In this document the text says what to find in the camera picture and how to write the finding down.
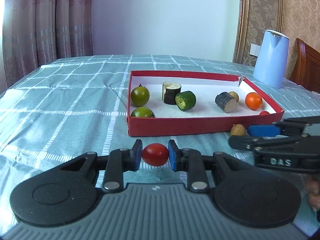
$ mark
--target curtain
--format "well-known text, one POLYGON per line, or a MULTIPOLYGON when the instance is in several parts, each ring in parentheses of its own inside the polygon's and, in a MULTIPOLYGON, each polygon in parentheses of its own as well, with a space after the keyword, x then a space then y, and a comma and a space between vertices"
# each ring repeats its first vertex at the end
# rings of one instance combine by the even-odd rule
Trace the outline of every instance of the curtain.
POLYGON ((3 55, 2 55, 2 21, 4 12, 4 0, 0 0, 0 94, 7 89, 5 82, 3 55))
POLYGON ((10 87, 57 58, 93 55, 92 0, 5 0, 3 56, 10 87))

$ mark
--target wall outlet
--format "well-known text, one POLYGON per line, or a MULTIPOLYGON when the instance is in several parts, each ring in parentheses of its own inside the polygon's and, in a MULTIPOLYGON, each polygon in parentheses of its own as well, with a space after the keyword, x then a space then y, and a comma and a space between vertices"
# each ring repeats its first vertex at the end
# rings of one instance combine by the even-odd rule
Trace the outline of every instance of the wall outlet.
POLYGON ((260 48, 261 46, 251 43, 249 54, 257 57, 259 55, 260 48))

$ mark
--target wallpaper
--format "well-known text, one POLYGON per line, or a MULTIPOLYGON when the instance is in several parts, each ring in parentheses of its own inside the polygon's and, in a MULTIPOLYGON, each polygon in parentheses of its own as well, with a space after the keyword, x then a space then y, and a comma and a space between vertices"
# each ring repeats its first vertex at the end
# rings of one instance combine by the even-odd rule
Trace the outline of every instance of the wallpaper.
POLYGON ((254 66, 257 57, 249 55, 251 43, 261 45, 264 31, 277 30, 278 0, 250 0, 246 44, 242 64, 254 66))
POLYGON ((296 38, 320 51, 320 0, 284 0, 282 33, 290 39, 286 77, 297 60, 296 38))

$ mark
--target hand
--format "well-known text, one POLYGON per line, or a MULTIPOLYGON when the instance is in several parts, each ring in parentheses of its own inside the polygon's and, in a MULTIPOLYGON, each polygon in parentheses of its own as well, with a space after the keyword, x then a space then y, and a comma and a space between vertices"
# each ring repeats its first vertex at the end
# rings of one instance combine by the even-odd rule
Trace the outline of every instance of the hand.
POLYGON ((320 209, 320 182, 308 175, 306 190, 309 192, 309 204, 314 211, 320 209))

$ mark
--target orange cherry tomato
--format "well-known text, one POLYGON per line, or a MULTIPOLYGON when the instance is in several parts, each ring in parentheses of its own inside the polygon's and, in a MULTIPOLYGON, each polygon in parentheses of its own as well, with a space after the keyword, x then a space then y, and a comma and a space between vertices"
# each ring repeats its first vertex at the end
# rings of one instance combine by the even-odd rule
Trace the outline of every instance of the orange cherry tomato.
POLYGON ((245 97, 245 104, 251 110, 258 110, 262 106, 262 97, 255 92, 251 92, 245 97))
POLYGON ((266 115, 266 114, 270 114, 268 111, 262 111, 259 115, 266 115))

